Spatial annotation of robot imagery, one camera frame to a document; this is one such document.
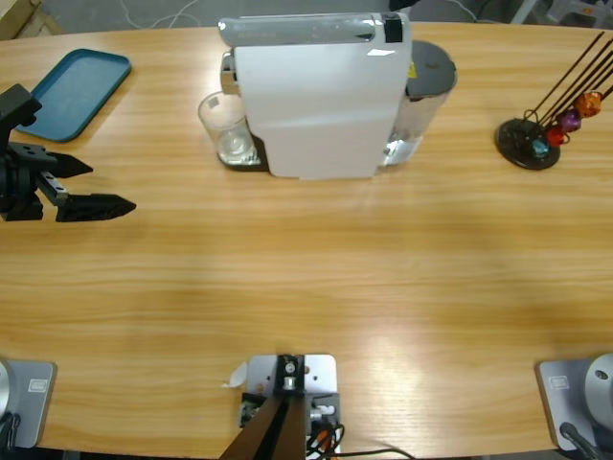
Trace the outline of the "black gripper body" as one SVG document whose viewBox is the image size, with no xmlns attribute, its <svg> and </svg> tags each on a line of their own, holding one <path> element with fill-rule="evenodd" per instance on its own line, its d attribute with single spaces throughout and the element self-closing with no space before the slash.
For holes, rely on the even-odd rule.
<svg viewBox="0 0 613 460">
<path fill-rule="evenodd" d="M 40 190 L 58 209 L 67 204 L 68 192 L 56 179 L 59 161 L 1 159 L 1 218 L 4 221 L 41 220 L 43 206 L 36 195 Z"/>
</svg>

